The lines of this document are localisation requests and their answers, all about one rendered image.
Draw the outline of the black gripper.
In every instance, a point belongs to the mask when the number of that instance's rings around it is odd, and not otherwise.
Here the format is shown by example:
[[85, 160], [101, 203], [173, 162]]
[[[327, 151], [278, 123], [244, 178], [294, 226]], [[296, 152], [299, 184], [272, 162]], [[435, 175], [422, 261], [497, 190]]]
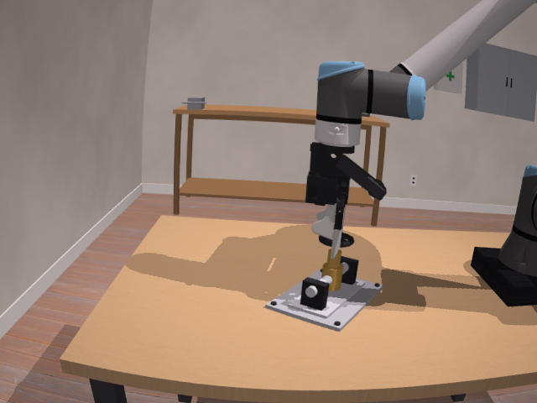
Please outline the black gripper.
[[[316, 214], [318, 221], [313, 223], [312, 231], [332, 240], [331, 259], [334, 259], [340, 249], [348, 181], [351, 179], [338, 169], [336, 164], [343, 156], [342, 154], [353, 154], [355, 146], [337, 147], [312, 142], [310, 151], [310, 171], [307, 175], [305, 202], [319, 206], [328, 204], [325, 211]], [[331, 154], [335, 154], [336, 158], [332, 158]]]

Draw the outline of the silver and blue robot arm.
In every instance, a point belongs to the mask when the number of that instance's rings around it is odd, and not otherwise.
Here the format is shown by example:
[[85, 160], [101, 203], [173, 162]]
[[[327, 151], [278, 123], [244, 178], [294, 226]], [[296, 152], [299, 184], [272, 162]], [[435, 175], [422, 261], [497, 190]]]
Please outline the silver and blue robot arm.
[[[534, 3], [482, 0], [390, 72], [364, 69], [362, 62], [321, 63], [315, 140], [337, 147], [359, 145], [362, 113], [421, 120], [426, 91]], [[381, 201], [386, 195], [382, 181], [346, 155], [336, 167], [371, 197]], [[525, 167], [514, 225], [498, 257], [510, 269], [537, 277], [537, 166]]]

